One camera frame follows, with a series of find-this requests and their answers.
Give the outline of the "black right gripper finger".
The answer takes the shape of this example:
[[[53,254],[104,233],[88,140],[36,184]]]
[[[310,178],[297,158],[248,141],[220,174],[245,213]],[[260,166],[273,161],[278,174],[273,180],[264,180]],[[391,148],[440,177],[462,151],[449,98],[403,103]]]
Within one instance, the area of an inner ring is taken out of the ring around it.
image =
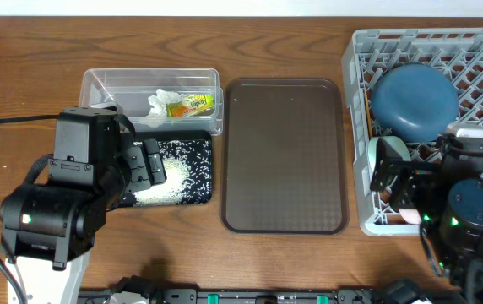
[[[398,162],[376,163],[370,183],[370,190],[381,192],[390,186],[399,175],[400,167]]]
[[[374,138],[374,164],[376,164],[380,158],[377,156],[378,144],[382,142],[385,155],[392,158],[400,158],[403,161],[411,161],[410,152],[408,151],[405,143],[398,137],[375,137]]]

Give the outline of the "pale green bowl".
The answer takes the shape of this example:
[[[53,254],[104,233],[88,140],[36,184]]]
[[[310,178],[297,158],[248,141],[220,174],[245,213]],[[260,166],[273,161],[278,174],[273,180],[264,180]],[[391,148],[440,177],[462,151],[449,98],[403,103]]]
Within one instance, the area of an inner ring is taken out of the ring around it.
[[[369,142],[368,160],[372,174],[370,189],[384,190],[411,163],[405,143],[396,136],[374,137]]]

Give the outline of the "pink white cup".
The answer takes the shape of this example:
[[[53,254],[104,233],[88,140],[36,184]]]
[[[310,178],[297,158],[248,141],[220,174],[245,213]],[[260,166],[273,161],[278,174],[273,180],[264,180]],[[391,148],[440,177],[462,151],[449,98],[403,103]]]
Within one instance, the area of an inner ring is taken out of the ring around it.
[[[422,222],[422,218],[416,209],[400,209],[399,213],[408,224],[419,225]]]

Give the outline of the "white tissue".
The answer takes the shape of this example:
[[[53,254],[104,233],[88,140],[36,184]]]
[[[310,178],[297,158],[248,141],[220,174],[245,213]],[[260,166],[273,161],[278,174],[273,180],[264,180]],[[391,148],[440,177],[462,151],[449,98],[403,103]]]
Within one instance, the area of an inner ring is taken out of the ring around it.
[[[157,128],[166,122],[168,115],[167,107],[182,100],[183,95],[174,91],[157,89],[155,93],[148,97],[149,112],[144,117],[144,122]]]

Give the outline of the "wooden chopstick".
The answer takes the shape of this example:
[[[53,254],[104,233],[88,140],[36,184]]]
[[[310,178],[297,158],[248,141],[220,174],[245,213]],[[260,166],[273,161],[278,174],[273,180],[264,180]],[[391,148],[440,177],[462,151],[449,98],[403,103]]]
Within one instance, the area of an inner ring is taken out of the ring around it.
[[[372,131],[372,117],[371,117],[371,109],[370,109],[370,102],[367,95],[367,88],[364,87],[364,101],[365,101],[365,108],[366,108],[366,119],[367,119],[367,129],[368,129],[368,137],[371,139],[373,137]]]

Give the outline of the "dark blue plate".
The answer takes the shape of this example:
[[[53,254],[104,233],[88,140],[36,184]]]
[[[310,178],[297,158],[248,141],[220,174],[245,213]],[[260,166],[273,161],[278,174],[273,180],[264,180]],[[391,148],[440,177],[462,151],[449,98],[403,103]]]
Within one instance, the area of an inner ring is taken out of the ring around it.
[[[459,97],[452,82],[435,68],[408,64],[391,70],[372,91],[376,123],[406,143],[437,139],[459,114]]]

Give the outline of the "yellow green snack wrapper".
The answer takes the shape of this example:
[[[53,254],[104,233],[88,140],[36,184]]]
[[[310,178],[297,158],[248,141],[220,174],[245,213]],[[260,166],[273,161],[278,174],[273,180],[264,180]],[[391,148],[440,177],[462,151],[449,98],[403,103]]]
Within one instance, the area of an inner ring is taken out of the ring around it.
[[[211,110],[214,105],[211,94],[183,95],[178,102],[169,104],[166,110],[169,117],[190,117]]]

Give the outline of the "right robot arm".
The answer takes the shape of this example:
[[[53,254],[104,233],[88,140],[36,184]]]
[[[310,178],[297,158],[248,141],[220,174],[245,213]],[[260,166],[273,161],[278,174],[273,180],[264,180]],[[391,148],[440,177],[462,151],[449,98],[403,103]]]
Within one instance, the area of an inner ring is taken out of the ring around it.
[[[457,286],[462,302],[483,303],[483,138],[442,135],[437,146],[441,162],[407,161],[379,138],[370,189],[389,189],[393,209],[420,218],[433,273]]]

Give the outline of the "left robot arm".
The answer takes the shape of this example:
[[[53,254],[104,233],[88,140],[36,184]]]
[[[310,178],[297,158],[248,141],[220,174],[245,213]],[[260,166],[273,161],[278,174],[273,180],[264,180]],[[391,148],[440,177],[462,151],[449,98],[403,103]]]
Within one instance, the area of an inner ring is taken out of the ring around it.
[[[2,202],[10,303],[75,303],[109,210],[166,181],[160,147],[113,108],[70,107],[55,149]]]

